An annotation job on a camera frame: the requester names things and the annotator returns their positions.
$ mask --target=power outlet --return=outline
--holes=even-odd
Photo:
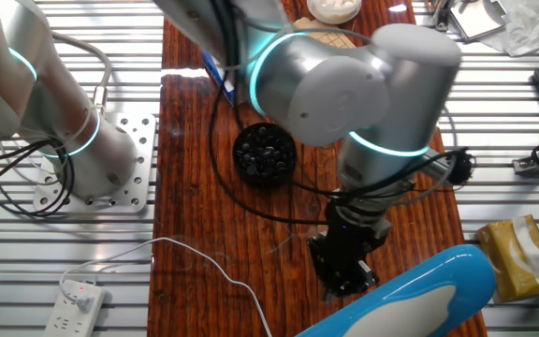
[[[82,312],[60,292],[43,337],[90,337],[103,304],[105,291],[98,286],[71,280],[64,281],[64,291],[74,299],[92,296],[91,310],[89,313]]]

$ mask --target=yellow package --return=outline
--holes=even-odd
[[[501,301],[539,294],[539,228],[533,216],[490,224],[477,237],[494,268]]]

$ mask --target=black bowl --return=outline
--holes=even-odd
[[[277,187],[292,179],[297,165],[297,147],[278,125],[251,125],[234,141],[234,166],[240,177],[256,187]]]

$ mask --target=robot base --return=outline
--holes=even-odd
[[[70,202],[64,205],[60,213],[65,214],[134,214],[142,212],[147,205],[149,194],[149,179],[153,160],[153,144],[156,120],[151,114],[106,113],[108,122],[123,129],[137,147],[137,165],[132,176],[114,193],[102,198],[79,198],[70,196]],[[53,165],[43,160],[41,167],[53,172]],[[50,174],[41,170],[38,181],[45,183],[54,179]],[[36,188],[33,205],[42,209],[53,202],[62,185],[39,185]]]

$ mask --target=white container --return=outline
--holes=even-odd
[[[358,14],[361,0],[307,0],[307,7],[321,22],[341,24]]]

